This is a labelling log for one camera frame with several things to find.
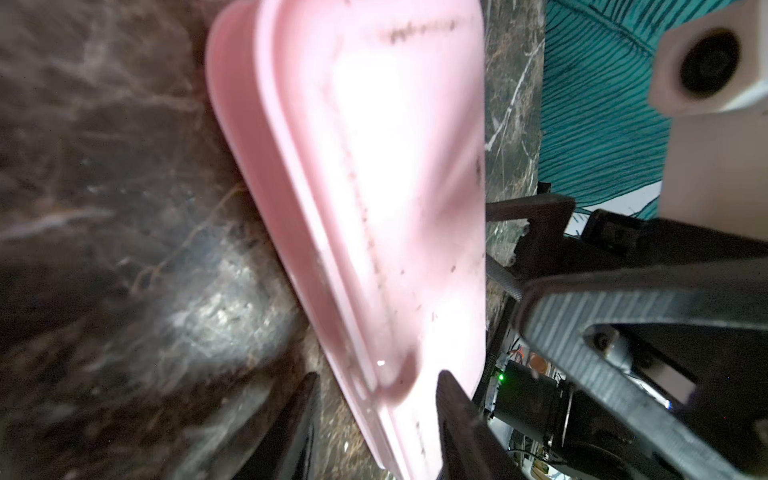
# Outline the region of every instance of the striped teal cloth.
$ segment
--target striped teal cloth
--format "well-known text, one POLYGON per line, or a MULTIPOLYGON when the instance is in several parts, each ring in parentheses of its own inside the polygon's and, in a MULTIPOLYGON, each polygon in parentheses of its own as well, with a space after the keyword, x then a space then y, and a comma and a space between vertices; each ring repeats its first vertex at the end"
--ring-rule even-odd
POLYGON ((669 131, 646 103, 656 46, 731 1, 549 0, 539 179, 579 207, 646 187, 631 209, 654 217, 669 131))

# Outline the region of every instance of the bolt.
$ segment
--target bolt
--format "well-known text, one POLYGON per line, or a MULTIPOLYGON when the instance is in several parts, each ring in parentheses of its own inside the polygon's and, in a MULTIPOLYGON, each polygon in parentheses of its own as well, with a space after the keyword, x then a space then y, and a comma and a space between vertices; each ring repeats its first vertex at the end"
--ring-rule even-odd
POLYGON ((605 349, 608 348, 608 342, 608 335, 602 332, 595 333, 594 346, 596 346, 599 350, 605 351, 605 349))

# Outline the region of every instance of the marble surface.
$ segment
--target marble surface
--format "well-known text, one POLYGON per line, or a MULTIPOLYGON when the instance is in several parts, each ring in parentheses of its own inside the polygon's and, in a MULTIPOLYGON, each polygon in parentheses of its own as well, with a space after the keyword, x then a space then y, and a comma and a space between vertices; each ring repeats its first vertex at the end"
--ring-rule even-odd
MULTIPOLYGON (((225 3, 0 5, 0 478, 230 478, 310 370, 319 477, 388 476, 208 104, 225 3)), ((535 189, 544 5, 483 9, 500 200, 535 189)), ((490 227, 489 251, 517 233, 490 227)))

